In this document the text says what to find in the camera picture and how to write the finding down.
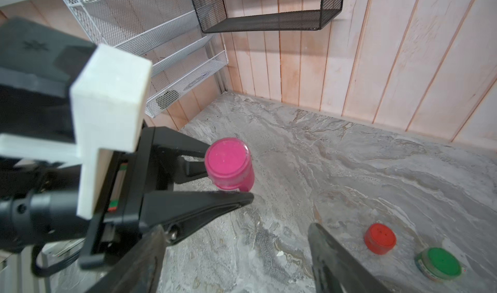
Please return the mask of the magenta paint jar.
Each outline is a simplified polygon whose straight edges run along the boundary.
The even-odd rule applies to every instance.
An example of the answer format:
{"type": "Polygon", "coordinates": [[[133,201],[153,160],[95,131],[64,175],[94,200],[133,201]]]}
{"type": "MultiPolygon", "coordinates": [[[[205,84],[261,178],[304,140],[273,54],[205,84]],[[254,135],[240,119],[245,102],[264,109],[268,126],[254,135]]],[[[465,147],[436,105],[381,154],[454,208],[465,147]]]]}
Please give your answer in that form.
{"type": "Polygon", "coordinates": [[[217,188],[224,191],[239,190],[242,192],[249,192],[255,183],[255,173],[253,168],[229,178],[220,178],[214,175],[209,176],[209,178],[217,188]]]}

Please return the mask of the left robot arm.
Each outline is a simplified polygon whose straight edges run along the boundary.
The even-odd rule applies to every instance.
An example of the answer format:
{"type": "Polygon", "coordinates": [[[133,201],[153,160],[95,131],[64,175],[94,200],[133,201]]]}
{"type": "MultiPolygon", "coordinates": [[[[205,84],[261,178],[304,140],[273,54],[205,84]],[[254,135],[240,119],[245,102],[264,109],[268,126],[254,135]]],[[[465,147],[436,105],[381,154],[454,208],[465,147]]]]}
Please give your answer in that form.
{"type": "Polygon", "coordinates": [[[254,170],[237,138],[212,145],[166,127],[144,128],[130,153],[104,171],[94,214],[77,215],[82,166],[1,161],[1,249],[32,246],[32,272],[159,272],[165,250],[214,219],[252,203],[254,170]]]}

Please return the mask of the green paint jar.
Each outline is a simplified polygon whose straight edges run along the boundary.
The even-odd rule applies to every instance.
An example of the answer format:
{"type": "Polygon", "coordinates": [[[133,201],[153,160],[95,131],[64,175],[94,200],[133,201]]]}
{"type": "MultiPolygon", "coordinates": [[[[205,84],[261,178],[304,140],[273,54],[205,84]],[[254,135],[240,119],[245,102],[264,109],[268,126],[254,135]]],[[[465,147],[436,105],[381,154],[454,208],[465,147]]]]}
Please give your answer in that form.
{"type": "Polygon", "coordinates": [[[419,271],[436,282],[452,281],[462,274],[459,261],[443,248],[426,248],[415,256],[419,271]]]}

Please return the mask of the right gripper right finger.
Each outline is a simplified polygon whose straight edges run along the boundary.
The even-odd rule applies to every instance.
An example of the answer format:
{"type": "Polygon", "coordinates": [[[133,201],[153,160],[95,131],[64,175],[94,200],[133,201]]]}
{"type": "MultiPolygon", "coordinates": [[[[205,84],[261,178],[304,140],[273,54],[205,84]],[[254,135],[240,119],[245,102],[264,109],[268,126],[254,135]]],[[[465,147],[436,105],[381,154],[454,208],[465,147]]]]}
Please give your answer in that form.
{"type": "Polygon", "coordinates": [[[308,229],[317,292],[388,292],[322,225],[308,229]]]}

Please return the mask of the red paint jar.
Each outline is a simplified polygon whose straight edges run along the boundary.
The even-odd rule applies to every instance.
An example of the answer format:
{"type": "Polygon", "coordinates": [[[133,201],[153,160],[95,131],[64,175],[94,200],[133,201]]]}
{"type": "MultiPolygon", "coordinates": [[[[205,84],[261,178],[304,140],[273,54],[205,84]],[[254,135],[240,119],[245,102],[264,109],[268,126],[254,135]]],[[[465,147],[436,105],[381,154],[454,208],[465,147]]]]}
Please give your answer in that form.
{"type": "Polygon", "coordinates": [[[375,223],[366,231],[364,242],[374,254],[384,255],[396,246],[397,237],[389,227],[381,223],[375,223]]]}

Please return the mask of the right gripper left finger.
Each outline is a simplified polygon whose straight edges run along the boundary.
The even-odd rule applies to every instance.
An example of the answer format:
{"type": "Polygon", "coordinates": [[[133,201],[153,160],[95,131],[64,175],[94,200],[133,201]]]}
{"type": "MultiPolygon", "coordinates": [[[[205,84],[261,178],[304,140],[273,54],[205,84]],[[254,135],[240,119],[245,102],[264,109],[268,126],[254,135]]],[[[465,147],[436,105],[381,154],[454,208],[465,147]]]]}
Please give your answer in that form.
{"type": "Polygon", "coordinates": [[[165,232],[157,225],[87,291],[157,292],[165,251],[165,232]]]}

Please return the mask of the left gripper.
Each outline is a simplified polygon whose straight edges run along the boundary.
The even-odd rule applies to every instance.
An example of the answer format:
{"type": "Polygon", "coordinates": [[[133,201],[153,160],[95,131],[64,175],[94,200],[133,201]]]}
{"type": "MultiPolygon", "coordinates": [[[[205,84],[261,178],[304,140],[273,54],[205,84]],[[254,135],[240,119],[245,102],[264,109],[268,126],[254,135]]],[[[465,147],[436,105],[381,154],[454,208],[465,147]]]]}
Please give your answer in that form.
{"type": "Polygon", "coordinates": [[[167,127],[142,130],[137,151],[121,162],[128,167],[115,211],[98,202],[79,256],[83,270],[106,270],[119,262],[142,236],[161,226],[167,243],[177,245],[227,213],[250,205],[252,193],[173,191],[207,177],[203,161],[210,145],[167,127]]]}

